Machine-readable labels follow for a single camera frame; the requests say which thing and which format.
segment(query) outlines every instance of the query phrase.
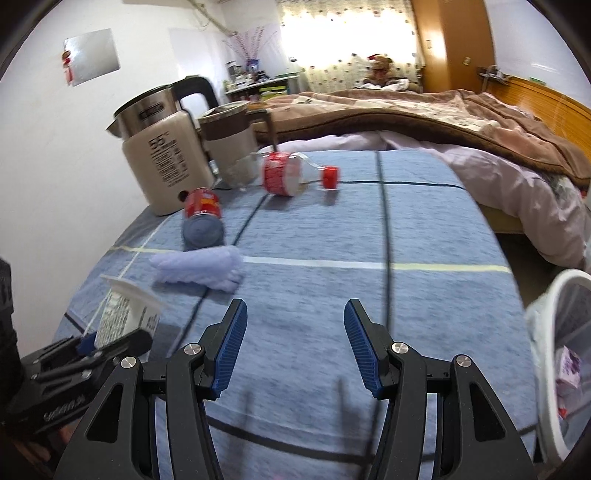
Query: brown blanket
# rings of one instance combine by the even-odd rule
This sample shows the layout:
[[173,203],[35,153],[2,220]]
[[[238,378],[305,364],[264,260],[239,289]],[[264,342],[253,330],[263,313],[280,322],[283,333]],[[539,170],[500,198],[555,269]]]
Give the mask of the brown blanket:
[[[591,162],[542,122],[488,95],[344,90],[275,97],[270,109],[279,142],[370,130],[392,130],[421,141],[484,150],[536,171],[566,175],[587,189]],[[256,124],[268,142],[265,124]]]

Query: metal screw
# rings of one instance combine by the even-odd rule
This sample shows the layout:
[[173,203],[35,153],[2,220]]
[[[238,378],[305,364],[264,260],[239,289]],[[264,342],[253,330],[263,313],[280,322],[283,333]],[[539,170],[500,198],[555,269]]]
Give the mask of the metal screw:
[[201,351],[201,345],[198,343],[190,343],[183,349],[183,351],[187,355],[197,355]]
[[402,342],[396,342],[392,344],[392,351],[402,355],[403,353],[407,353],[408,352],[408,345],[406,343],[402,343]]
[[121,366],[123,368],[131,368],[135,366],[136,363],[136,359],[132,356],[126,356],[122,361],[121,361]]
[[456,362],[460,367],[469,367],[472,365],[472,359],[467,355],[459,355],[456,358]]

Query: curtain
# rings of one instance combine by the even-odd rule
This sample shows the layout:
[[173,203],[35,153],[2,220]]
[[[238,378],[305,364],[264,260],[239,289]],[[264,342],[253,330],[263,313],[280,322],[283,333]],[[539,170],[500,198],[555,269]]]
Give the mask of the curtain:
[[360,85],[374,54],[418,83],[424,60],[411,0],[277,0],[277,7],[285,50],[315,92]]

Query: wooden headboard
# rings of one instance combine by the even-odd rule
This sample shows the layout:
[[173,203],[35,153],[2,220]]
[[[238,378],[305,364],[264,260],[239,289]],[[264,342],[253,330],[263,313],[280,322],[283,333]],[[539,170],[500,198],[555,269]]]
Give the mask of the wooden headboard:
[[501,102],[517,105],[541,119],[555,134],[578,145],[591,161],[591,109],[529,80],[511,77],[507,86],[489,83],[487,91]]

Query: blue can lid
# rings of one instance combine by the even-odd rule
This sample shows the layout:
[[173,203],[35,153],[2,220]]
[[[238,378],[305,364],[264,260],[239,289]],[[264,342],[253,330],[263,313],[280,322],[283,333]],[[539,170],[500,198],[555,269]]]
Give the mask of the blue can lid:
[[183,222],[183,239],[189,250],[219,247],[224,244],[224,227],[215,215],[204,213]]

